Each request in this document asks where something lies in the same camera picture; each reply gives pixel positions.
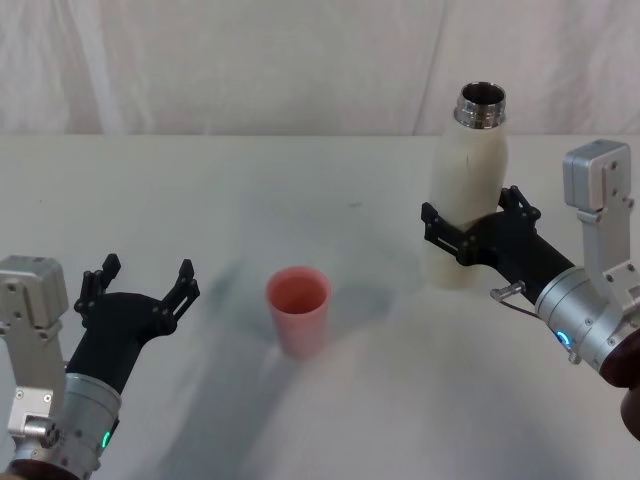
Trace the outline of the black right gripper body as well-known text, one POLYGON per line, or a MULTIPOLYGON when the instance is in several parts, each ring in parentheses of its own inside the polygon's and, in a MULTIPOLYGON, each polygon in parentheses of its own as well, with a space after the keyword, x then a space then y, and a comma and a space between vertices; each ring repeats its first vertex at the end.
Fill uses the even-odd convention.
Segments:
POLYGON ((488 266, 510 284, 522 282, 524 297, 537 300, 553 279, 574 267, 537 233, 540 217, 536 208, 486 216, 465 233, 458 262, 463 266, 488 266))

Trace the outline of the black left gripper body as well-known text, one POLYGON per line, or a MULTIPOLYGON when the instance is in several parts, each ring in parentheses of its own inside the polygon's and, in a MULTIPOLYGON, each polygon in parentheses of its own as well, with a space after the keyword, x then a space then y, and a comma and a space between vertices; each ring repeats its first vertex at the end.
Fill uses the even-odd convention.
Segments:
POLYGON ((174 332, 174 315, 136 293, 105 294, 86 312, 86 331, 67 365, 122 393, 145 344, 174 332))

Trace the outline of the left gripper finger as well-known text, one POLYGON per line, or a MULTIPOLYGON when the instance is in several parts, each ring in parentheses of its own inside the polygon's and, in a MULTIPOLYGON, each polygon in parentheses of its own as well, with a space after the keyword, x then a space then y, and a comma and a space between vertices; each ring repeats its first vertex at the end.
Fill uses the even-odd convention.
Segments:
POLYGON ((105 258, 100 269, 86 270, 82 276, 80 294, 74 303, 77 313, 85 313, 99 296, 105 293, 110 283, 115 279, 121 269, 119 257, 110 253, 105 258))
POLYGON ((174 333, 178 321, 199 297, 199 286, 190 259, 184 259, 170 291, 152 309, 158 333, 174 333))

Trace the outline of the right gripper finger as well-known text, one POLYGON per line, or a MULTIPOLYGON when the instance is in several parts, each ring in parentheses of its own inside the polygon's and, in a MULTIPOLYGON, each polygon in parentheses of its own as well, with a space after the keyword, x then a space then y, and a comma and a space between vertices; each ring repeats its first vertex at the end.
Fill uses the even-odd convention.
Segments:
POLYGON ((469 231, 474 228, 474 222, 454 226, 441 217, 428 202, 421 206, 421 220, 424 223, 424 239, 427 242, 452 256, 458 264, 472 263, 473 241, 469 231))
POLYGON ((503 212, 529 226, 534 226, 541 218, 541 212, 529 203, 516 185, 501 189, 498 205, 503 212))

